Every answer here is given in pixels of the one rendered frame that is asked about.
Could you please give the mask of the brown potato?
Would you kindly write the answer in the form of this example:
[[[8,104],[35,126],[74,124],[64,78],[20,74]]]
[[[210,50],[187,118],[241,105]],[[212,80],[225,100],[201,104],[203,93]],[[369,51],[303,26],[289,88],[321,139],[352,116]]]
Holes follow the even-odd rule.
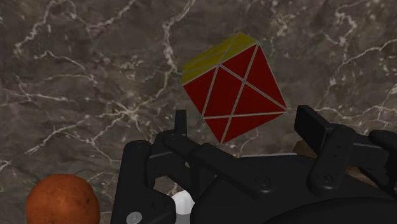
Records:
[[[74,174],[52,174],[30,191],[27,224],[99,224],[99,201],[91,185]]]

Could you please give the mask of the red and yellow puzzle cube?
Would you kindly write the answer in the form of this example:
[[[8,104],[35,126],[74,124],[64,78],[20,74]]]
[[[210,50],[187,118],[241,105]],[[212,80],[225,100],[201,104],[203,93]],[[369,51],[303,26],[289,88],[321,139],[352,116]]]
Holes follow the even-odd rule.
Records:
[[[186,63],[182,86],[220,143],[287,111],[261,45],[242,32]]]

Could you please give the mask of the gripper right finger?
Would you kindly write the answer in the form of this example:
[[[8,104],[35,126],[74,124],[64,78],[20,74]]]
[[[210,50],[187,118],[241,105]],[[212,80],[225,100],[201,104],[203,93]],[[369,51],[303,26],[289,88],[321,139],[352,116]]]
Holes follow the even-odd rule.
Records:
[[[317,155],[307,177],[313,194],[336,193],[346,168],[353,166],[397,199],[396,132],[372,130],[364,136],[348,126],[330,123],[308,105],[297,107],[294,130]]]

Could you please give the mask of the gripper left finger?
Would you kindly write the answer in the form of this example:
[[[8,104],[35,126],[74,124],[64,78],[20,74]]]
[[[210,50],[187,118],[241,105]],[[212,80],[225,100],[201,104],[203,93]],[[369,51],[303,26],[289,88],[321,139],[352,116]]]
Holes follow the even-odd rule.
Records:
[[[220,206],[206,200],[214,183],[225,181],[253,199],[254,207],[274,192],[275,183],[265,172],[205,143],[187,137],[186,110],[178,110],[174,128],[154,143],[131,141],[124,146],[110,224],[262,224],[242,209],[233,213],[226,200]],[[168,176],[194,201],[190,214],[180,215],[174,200],[154,190],[154,181]]]

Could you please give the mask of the white round object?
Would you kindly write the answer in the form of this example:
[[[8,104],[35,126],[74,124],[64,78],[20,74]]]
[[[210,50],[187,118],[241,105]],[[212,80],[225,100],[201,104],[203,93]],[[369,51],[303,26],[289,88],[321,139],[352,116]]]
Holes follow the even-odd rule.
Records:
[[[191,195],[183,190],[172,196],[176,206],[175,224],[190,224],[190,214],[195,204]]]

